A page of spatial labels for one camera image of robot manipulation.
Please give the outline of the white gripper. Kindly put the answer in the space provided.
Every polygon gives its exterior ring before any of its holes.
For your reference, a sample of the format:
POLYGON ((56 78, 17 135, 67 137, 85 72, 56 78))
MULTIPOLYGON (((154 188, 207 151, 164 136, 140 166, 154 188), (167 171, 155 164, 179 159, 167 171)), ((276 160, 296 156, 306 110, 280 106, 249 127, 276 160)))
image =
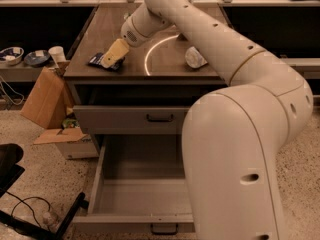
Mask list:
POLYGON ((109 68, 118 60, 122 59, 128 52, 129 46, 139 47, 157 32, 167 29, 171 22, 152 13, 145 3, 141 4, 131 14, 121 27, 121 38, 117 39, 103 55, 100 64, 109 68))

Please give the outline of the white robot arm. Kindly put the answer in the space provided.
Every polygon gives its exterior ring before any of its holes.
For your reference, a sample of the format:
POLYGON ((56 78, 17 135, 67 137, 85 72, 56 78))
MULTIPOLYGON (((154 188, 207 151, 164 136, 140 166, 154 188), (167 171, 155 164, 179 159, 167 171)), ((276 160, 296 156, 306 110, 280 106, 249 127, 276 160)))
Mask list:
POLYGON ((288 240, 276 155, 306 125, 306 80, 192 0, 144 0, 102 59, 110 67, 175 25, 227 86, 198 99, 182 128, 182 155, 198 240, 288 240))

